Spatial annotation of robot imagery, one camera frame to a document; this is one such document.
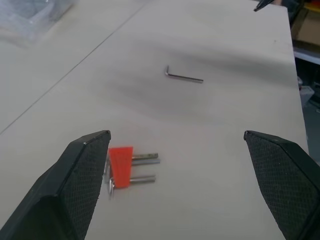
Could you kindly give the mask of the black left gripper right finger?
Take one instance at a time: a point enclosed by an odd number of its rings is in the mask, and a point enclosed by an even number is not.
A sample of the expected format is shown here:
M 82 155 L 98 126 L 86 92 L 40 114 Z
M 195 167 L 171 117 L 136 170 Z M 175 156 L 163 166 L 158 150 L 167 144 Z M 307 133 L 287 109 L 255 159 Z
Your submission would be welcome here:
M 295 142 L 247 130 L 260 192 L 287 240 L 320 238 L 320 167 Z

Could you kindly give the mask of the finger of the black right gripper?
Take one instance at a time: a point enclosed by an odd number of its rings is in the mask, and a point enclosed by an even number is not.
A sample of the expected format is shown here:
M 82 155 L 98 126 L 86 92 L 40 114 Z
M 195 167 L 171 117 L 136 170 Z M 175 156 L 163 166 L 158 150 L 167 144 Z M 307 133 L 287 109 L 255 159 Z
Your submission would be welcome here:
M 260 0 L 257 6 L 254 8 L 254 12 L 257 12 L 263 8 L 265 8 L 267 5 L 273 3 L 274 0 Z

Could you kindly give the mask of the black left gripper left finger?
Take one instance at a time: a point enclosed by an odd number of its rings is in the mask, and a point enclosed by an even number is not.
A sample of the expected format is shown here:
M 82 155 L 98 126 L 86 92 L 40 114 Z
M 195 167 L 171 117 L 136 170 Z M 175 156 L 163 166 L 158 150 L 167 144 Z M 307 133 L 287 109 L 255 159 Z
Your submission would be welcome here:
M 84 135 L 33 184 L 0 230 L 2 240 L 83 240 L 100 195 L 111 133 Z

